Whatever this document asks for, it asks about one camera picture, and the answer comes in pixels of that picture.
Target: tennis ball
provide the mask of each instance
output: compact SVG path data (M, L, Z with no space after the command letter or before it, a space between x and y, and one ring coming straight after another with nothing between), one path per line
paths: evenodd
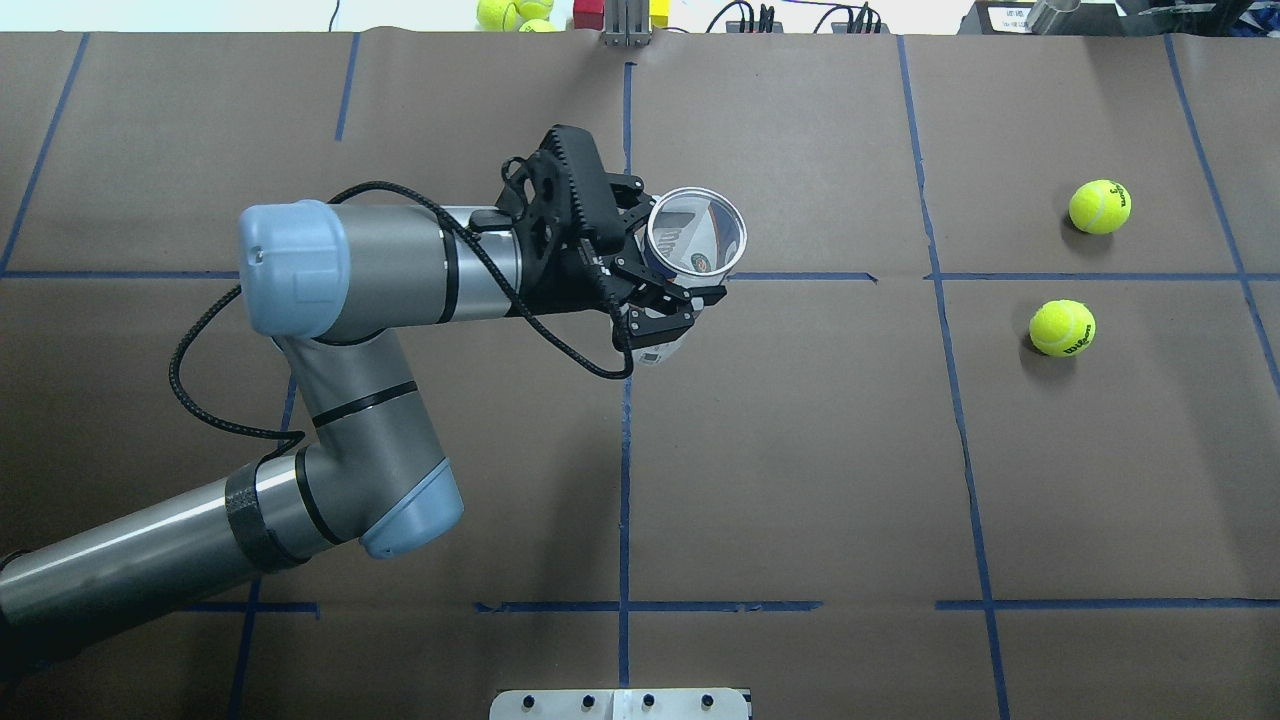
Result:
M520 26L520 12L512 0L480 0L476 3L476 22L484 29L516 29Z
M1116 181L1087 182L1071 196L1071 223L1089 234L1120 229L1133 210L1133 196Z
M520 26L520 32L556 32L556 26L550 20L532 19Z
M554 4L554 0L516 0L516 10L530 20L545 20L550 17Z
M1032 345L1052 357L1070 357L1098 336L1093 313L1074 300L1046 302L1032 315Z

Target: metal bracket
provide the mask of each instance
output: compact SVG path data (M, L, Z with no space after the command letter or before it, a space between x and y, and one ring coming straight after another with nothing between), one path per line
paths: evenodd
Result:
M751 693L731 688L507 691L489 720L751 720Z
M605 45L641 47L653 40L649 27L649 0L604 0Z

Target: light blue plastic cap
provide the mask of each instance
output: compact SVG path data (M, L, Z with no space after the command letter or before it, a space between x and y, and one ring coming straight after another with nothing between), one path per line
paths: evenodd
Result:
M443 536L462 518L462 496L445 457L360 538L370 557L394 557Z
M351 284L351 247L319 200L255 205L241 214L241 286L253 329L317 337L333 327Z

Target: white label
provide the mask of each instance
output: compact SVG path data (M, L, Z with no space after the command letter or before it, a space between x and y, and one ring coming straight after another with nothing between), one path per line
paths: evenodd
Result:
M1029 8L987 8L991 17L991 28L996 32L1021 32L1030 35L1027 27L1027 13Z

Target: robotic arm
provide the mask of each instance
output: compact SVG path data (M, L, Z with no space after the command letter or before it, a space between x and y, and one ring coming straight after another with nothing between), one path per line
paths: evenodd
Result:
M332 204L246 210L250 320L288 359L316 442L4 557L0 679L347 541L392 557L452 528L462 498L390 328L521 315L620 379L678 346L745 250L727 200L700 188L649 196L640 178L605 173L580 128L553 127L530 158L508 160L503 183L495 206L442 208L372 182ZM372 190L415 204L342 204ZM580 310L613 319L622 370L598 368L536 318Z

